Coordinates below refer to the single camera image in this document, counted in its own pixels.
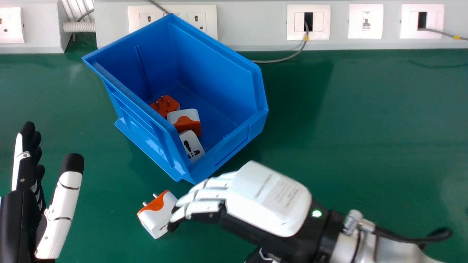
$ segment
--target cable outlet opening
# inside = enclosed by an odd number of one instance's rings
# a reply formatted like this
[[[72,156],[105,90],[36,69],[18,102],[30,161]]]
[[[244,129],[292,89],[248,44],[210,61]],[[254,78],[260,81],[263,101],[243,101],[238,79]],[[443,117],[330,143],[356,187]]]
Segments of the cable outlet opening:
[[[417,16],[417,28],[425,29],[427,24],[427,12],[418,12]]]
[[[313,31],[314,26],[314,13],[312,12],[305,12],[304,13],[304,22],[309,27],[309,31]]]

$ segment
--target gray cable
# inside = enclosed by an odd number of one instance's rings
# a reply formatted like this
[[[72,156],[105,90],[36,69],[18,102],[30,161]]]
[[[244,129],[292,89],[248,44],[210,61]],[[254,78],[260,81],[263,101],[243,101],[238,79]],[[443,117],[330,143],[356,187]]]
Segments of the gray cable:
[[[467,40],[467,41],[468,41],[468,37],[455,36],[455,35],[451,35],[451,34],[449,34],[449,33],[445,33],[445,32],[439,31],[439,30],[435,30],[435,29],[420,28],[420,29],[418,29],[418,30],[419,30],[419,31],[434,32],[434,33],[438,33],[438,34],[441,34],[441,35],[444,35],[444,36],[447,36],[447,37],[451,37],[451,38],[453,38],[453,39],[457,39],[457,40]]]
[[[164,8],[162,8],[162,6],[158,5],[156,2],[154,2],[153,0],[143,0],[145,2],[148,2],[152,5],[154,5],[155,7],[157,7],[159,10],[161,10],[163,13],[165,13],[166,15],[170,14],[167,10],[165,10]]]
[[[307,25],[306,22],[304,22],[304,25],[306,27],[306,36],[308,36],[309,35],[309,26]],[[286,61],[288,59],[292,59],[295,56],[299,55],[304,50],[304,47],[306,46],[307,41],[308,41],[308,37],[304,37],[304,43],[302,43],[302,47],[300,47],[300,49],[298,51],[296,51],[294,54],[292,54],[290,56],[287,56],[285,58],[279,58],[279,59],[273,59],[273,60],[252,60],[252,62],[254,62],[254,63],[264,63],[265,64],[265,63],[283,62],[283,61]]]
[[[76,22],[80,22],[81,20],[83,20],[83,18],[85,18],[86,16],[88,16],[90,13],[94,12],[94,8],[87,11],[86,13],[84,13],[82,16],[80,16],[78,18],[78,20]],[[76,33],[73,33],[73,41],[76,41]]]

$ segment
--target white adapter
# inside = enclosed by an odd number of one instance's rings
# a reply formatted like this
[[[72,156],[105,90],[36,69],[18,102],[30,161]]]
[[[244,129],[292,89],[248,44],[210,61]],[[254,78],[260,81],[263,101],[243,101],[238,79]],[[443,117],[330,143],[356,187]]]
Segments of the white adapter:
[[[155,194],[153,196],[154,200],[149,204],[143,202],[143,208],[138,211],[137,216],[148,233],[154,239],[158,239],[168,231],[169,219],[177,198],[169,190],[159,196]]]

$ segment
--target flexible white tube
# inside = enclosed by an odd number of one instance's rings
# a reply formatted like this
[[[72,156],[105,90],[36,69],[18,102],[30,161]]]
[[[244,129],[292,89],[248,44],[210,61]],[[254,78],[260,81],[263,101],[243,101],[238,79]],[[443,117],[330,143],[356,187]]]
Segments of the flexible white tube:
[[[96,25],[92,22],[66,22],[63,30],[66,33],[96,32]]]

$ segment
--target orange plug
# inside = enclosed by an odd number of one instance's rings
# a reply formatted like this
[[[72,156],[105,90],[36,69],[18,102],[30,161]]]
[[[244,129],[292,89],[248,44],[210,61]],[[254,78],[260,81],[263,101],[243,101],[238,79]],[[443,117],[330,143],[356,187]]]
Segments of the orange plug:
[[[197,137],[202,136],[202,126],[199,121],[192,121],[187,116],[180,116],[176,123],[174,123],[174,127],[178,133],[184,131],[192,130]]]
[[[155,102],[149,105],[153,110],[158,112],[165,119],[168,117],[168,113],[176,110],[180,110],[180,104],[169,95],[161,96]]]

